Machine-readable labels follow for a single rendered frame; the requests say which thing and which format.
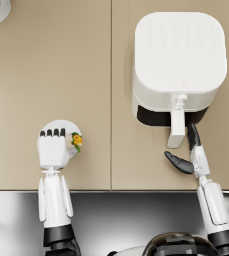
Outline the white round plate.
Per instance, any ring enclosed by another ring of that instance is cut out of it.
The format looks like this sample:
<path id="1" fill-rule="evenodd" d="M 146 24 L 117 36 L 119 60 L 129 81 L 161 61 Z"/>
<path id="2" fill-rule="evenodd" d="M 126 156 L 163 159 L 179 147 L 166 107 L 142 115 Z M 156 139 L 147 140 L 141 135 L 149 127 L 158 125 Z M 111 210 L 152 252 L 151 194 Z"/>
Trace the white round plate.
<path id="1" fill-rule="evenodd" d="M 68 120 L 55 120 L 48 123 L 41 131 L 41 135 L 47 136 L 48 134 L 54 136 L 57 134 L 58 136 L 63 135 L 66 137 L 68 134 L 76 132 L 82 136 L 80 129 L 71 121 Z M 77 153 L 76 150 L 67 150 L 69 153 L 69 157 L 73 158 Z"/>

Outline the chicken roll with yellow filling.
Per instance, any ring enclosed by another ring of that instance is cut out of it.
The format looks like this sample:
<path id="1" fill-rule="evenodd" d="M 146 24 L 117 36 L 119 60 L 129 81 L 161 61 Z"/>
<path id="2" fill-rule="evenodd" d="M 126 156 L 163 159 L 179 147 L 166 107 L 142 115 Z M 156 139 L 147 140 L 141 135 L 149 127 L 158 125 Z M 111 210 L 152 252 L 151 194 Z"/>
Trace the chicken roll with yellow filling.
<path id="1" fill-rule="evenodd" d="M 76 132 L 70 133 L 65 137 L 66 149 L 67 150 L 76 150 L 80 151 L 80 148 L 83 145 L 82 136 Z"/>

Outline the pale air fryer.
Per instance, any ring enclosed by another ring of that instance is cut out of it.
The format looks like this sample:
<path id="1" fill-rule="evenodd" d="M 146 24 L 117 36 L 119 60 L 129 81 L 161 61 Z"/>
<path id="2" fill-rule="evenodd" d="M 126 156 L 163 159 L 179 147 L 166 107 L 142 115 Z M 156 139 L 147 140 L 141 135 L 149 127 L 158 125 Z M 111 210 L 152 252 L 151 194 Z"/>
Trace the pale air fryer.
<path id="1" fill-rule="evenodd" d="M 205 111 L 227 74 L 220 23 L 200 12 L 154 12 L 135 29 L 132 112 L 148 126 L 170 127 L 167 146 L 185 137 L 185 115 Z"/>

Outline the dark round robot body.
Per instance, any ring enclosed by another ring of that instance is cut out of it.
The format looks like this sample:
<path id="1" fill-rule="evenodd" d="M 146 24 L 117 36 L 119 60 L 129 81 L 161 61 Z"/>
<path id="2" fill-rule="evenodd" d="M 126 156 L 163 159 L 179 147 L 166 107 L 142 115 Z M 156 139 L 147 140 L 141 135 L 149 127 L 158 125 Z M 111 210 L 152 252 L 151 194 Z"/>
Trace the dark round robot body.
<path id="1" fill-rule="evenodd" d="M 146 246 L 112 251 L 107 256 L 220 256 L 217 249 L 201 236 L 164 233 L 152 238 Z"/>

